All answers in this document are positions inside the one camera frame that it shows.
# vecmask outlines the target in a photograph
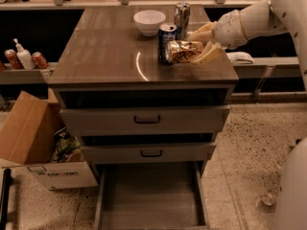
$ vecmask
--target tile floor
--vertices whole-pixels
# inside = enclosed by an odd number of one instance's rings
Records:
[[[231,107],[202,177],[208,220],[214,229],[271,229],[275,209],[260,195],[279,182],[291,146],[307,134],[307,104]],[[8,113],[0,112],[0,128]],[[92,229],[98,188],[48,191],[23,167],[12,177],[7,229]]]

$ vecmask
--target bottle cap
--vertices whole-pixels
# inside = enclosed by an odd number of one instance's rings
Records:
[[[23,47],[20,43],[18,43],[17,38],[15,38],[13,41],[16,43],[17,51],[23,51]]]

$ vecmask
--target black drawer handle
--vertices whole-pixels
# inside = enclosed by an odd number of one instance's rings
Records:
[[[159,153],[157,154],[145,154],[145,152],[143,150],[141,150],[141,156],[142,157],[161,157],[163,154],[163,151],[160,150]]]
[[[157,115],[156,117],[137,117],[134,116],[133,120],[136,124],[158,124],[161,121],[161,116]]]

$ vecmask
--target bowl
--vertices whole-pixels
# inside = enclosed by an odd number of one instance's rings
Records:
[[[133,17],[137,29],[146,36],[156,35],[165,18],[161,11],[140,11]]]

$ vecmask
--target spray bottle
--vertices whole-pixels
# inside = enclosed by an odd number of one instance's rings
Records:
[[[20,43],[18,43],[17,39],[13,40],[16,43],[17,48],[17,56],[22,63],[25,69],[34,69],[35,68],[35,61],[33,60],[30,52],[25,50]]]

